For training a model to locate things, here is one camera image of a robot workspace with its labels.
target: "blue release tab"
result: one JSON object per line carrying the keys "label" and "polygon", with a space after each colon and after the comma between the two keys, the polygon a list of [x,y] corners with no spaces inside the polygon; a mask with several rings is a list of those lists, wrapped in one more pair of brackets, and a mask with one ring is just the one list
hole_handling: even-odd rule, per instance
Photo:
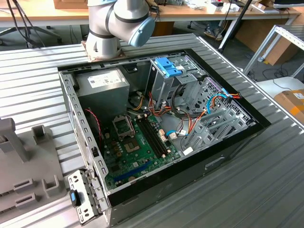
{"label": "blue release tab", "polygon": [[156,58],[155,61],[159,68],[166,72],[167,77],[182,75],[182,72],[175,68],[174,64],[168,58]]}
{"label": "blue release tab", "polygon": [[75,193],[71,193],[71,198],[72,198],[72,201],[75,201],[76,200],[76,197],[75,197]]}

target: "metal shelf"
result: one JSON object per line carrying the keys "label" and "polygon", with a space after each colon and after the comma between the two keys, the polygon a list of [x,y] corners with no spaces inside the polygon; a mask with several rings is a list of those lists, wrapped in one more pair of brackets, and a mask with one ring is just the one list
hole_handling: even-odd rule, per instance
{"label": "metal shelf", "polygon": [[[280,35],[285,39],[292,42],[294,45],[298,46],[300,49],[304,50],[304,25],[274,25],[261,46],[258,48],[256,53],[253,55],[252,59],[244,69],[244,74],[247,75],[254,63],[259,59],[261,52],[266,48],[270,43],[272,38],[276,35]],[[271,50],[275,47],[276,43],[272,43],[267,49],[263,57],[260,57],[259,60],[264,60]],[[295,77],[302,69],[304,68],[304,63],[293,73],[291,77]]]}

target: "slatted metal surface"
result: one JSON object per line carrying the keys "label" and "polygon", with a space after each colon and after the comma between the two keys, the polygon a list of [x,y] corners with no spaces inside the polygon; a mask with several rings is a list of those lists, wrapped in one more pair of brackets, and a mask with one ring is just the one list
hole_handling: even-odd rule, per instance
{"label": "slatted metal surface", "polygon": [[[151,38],[142,48],[123,42],[122,47],[127,56],[192,48],[273,125],[230,163],[117,227],[303,227],[303,126],[193,34]],[[0,117],[14,118],[17,133],[37,124],[49,126],[65,178],[84,167],[84,162],[66,114],[56,67],[86,61],[81,45],[0,53]],[[50,224],[79,227],[68,195],[0,226]],[[103,225],[99,218],[87,227]]]}

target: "blue drive bay latch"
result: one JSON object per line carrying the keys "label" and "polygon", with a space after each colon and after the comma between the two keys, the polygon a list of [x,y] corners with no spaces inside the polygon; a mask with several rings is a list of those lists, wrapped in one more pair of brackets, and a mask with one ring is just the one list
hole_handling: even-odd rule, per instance
{"label": "blue drive bay latch", "polygon": [[156,58],[155,59],[158,67],[166,72],[167,77],[175,77],[182,75],[182,72],[178,69],[176,69],[175,65],[170,62],[168,58]]}

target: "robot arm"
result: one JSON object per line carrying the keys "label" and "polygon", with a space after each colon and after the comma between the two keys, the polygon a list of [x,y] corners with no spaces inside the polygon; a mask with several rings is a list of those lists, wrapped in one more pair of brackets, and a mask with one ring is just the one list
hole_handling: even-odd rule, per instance
{"label": "robot arm", "polygon": [[151,37],[155,22],[145,0],[89,0],[90,33],[86,50],[101,59],[121,52],[119,39],[141,47]]}

